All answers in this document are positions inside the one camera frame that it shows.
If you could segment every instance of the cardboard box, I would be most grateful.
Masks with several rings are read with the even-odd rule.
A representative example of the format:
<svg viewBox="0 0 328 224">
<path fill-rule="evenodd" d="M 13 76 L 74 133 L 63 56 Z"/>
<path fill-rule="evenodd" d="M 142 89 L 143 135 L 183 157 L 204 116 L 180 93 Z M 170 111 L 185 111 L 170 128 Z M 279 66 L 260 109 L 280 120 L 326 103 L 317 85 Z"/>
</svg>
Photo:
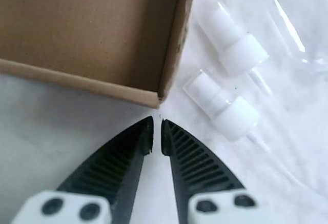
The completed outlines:
<svg viewBox="0 0 328 224">
<path fill-rule="evenodd" d="M 192 0 L 0 0 L 0 71 L 158 107 Z"/>
</svg>

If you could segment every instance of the white surface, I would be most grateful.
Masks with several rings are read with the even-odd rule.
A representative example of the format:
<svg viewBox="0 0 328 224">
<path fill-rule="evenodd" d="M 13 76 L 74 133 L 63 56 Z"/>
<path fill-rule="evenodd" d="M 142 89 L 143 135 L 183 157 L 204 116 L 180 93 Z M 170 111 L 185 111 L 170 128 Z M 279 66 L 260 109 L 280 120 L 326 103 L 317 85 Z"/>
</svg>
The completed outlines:
<svg viewBox="0 0 328 224">
<path fill-rule="evenodd" d="M 178 223 L 170 161 L 160 152 L 161 118 L 187 129 L 212 149 L 281 223 L 327 223 L 328 0 L 223 1 L 269 52 L 271 58 L 259 70 L 273 98 L 264 98 L 247 76 L 227 77 L 193 16 L 176 83 L 158 111 L 1 75 L 0 222 L 8 223 L 27 197 L 56 188 L 107 140 L 151 114 L 154 149 L 145 158 L 131 223 Z M 305 52 L 291 34 L 295 32 Z M 261 112 L 258 131 L 272 156 L 247 139 L 227 142 L 183 93 L 187 79 L 200 68 Z M 290 181 L 273 163 L 276 160 L 306 187 Z"/>
<path fill-rule="evenodd" d="M 54 198 L 59 198 L 63 201 L 62 207 L 53 215 L 44 215 L 41 211 L 43 205 Z M 90 203 L 95 203 L 99 206 L 99 214 L 92 220 L 82 220 L 79 217 L 80 211 Z M 111 221 L 110 205 L 104 197 L 57 191 L 42 191 L 26 200 L 12 224 L 85 224 L 86 222 L 88 224 L 110 224 Z"/>
</svg>

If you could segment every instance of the cardboard box wall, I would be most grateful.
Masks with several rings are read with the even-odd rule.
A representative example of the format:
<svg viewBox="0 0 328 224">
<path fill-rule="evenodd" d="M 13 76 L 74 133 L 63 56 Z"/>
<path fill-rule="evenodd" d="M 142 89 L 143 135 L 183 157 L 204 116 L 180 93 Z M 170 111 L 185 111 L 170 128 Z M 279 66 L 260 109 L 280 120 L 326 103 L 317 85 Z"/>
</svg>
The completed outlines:
<svg viewBox="0 0 328 224">
<path fill-rule="evenodd" d="M 0 72 L 158 107 L 192 0 L 0 0 Z"/>
</svg>

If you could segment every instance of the white fabric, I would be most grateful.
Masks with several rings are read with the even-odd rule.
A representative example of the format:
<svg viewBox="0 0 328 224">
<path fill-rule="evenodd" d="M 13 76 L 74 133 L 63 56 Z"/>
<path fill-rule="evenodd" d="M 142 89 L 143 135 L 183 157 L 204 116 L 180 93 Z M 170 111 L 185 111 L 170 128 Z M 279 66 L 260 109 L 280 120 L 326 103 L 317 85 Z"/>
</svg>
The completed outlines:
<svg viewBox="0 0 328 224">
<path fill-rule="evenodd" d="M 8 223 L 27 197 L 56 188 L 111 137 L 153 115 L 154 149 L 145 158 L 131 223 L 178 223 L 170 161 L 160 152 L 162 118 L 212 149 L 280 223 L 327 223 L 328 0 L 223 2 L 270 54 L 260 72 L 272 98 L 247 76 L 227 77 L 194 15 L 175 85 L 159 110 L 0 75 L 0 222 Z M 260 111 L 258 133 L 271 155 L 246 138 L 227 142 L 183 93 L 200 68 Z"/>
</svg>

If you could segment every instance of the white spray nozzle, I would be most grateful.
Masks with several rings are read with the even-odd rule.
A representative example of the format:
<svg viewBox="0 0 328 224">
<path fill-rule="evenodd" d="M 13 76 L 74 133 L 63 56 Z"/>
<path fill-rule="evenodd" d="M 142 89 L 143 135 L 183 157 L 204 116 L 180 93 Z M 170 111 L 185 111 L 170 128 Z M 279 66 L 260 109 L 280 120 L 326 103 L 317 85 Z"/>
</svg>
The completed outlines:
<svg viewBox="0 0 328 224">
<path fill-rule="evenodd" d="M 184 90 L 228 140 L 245 136 L 259 121 L 259 113 L 245 99 L 234 100 L 204 72 L 192 78 Z"/>
<path fill-rule="evenodd" d="M 263 78 L 255 77 L 252 69 L 269 58 L 258 40 L 236 24 L 215 0 L 194 0 L 200 26 L 219 53 L 219 60 L 230 76 L 249 72 L 254 82 L 267 95 L 272 92 Z"/>
</svg>

